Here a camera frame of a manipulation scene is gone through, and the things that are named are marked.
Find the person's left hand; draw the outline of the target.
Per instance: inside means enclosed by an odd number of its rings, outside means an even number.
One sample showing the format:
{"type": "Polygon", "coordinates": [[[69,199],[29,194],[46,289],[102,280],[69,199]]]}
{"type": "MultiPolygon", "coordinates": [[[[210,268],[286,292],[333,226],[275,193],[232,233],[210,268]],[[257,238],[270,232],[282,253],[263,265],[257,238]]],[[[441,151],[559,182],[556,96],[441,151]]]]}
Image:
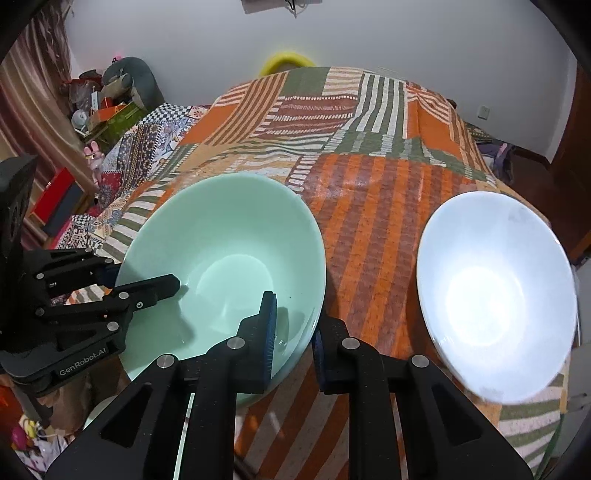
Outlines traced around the person's left hand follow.
{"type": "Polygon", "coordinates": [[[124,371],[86,372],[38,399],[52,410],[50,425],[60,434],[72,435],[80,431],[91,412],[103,401],[120,393],[129,384],[124,371]]]}

